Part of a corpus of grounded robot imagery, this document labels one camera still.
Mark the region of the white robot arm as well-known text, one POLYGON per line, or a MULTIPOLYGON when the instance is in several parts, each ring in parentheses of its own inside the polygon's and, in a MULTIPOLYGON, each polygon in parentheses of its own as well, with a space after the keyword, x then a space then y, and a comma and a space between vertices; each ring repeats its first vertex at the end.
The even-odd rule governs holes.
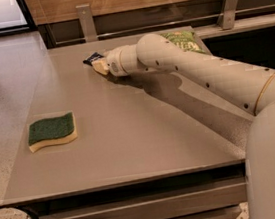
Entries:
POLYGON ((142 36, 91 61, 100 74, 117 77, 147 69, 177 72, 253 114, 246 145, 250 219, 275 219, 275 70, 185 51, 159 34, 142 36))

